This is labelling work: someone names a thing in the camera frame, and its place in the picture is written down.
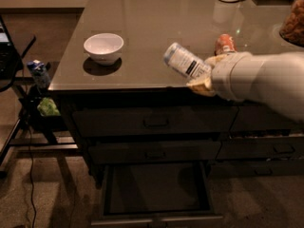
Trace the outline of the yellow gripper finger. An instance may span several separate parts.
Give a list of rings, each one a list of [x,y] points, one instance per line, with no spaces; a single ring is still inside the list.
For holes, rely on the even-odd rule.
[[[212,56],[205,60],[205,64],[210,66],[211,68],[214,68],[216,66],[216,64],[221,62],[226,57],[227,57],[227,54],[220,54],[220,55]]]
[[[206,97],[214,97],[216,95],[210,77],[193,79],[186,85],[196,94]]]

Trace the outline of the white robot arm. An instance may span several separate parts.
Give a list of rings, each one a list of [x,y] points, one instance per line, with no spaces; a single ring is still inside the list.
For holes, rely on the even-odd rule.
[[[190,81],[195,93],[225,100],[269,106],[276,113],[304,123],[304,53],[253,55],[235,52],[210,57],[211,73]]]

